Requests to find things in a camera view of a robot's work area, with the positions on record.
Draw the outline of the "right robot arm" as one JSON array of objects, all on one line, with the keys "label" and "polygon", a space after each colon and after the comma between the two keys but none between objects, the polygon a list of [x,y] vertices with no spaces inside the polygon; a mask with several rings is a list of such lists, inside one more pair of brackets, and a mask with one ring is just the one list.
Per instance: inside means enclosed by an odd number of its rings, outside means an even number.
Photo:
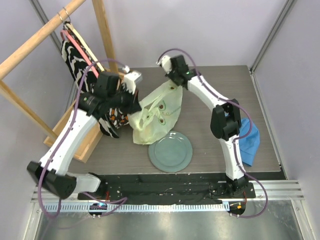
[{"label": "right robot arm", "polygon": [[248,186],[239,146],[241,114],[239,102],[227,99],[196,70],[189,69],[183,55],[159,59],[165,76],[195,94],[211,110],[210,130],[220,142],[225,162],[225,193],[236,198]]}]

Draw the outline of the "pale green plastic bag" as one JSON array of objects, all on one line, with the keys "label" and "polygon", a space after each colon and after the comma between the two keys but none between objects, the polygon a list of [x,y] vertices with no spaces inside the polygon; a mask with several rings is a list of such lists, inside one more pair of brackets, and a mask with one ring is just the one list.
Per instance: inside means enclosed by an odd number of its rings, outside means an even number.
[{"label": "pale green plastic bag", "polygon": [[128,115],[133,143],[151,145],[165,137],[175,126],[181,113],[183,87],[168,80],[139,104],[141,111]]}]

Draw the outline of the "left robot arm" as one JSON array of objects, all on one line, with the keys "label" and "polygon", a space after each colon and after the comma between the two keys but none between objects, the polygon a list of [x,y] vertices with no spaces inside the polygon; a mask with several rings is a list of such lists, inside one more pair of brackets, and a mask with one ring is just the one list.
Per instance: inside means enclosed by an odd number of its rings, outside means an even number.
[{"label": "left robot arm", "polygon": [[141,111],[137,89],[141,80],[142,74],[135,70],[123,79],[103,71],[93,91],[79,95],[67,124],[49,151],[38,162],[31,161],[27,166],[39,189],[44,188],[62,200],[81,192],[89,192],[97,200],[106,195],[107,188],[98,175],[72,174],[68,169],[86,135],[110,109],[119,109],[124,114]]}]

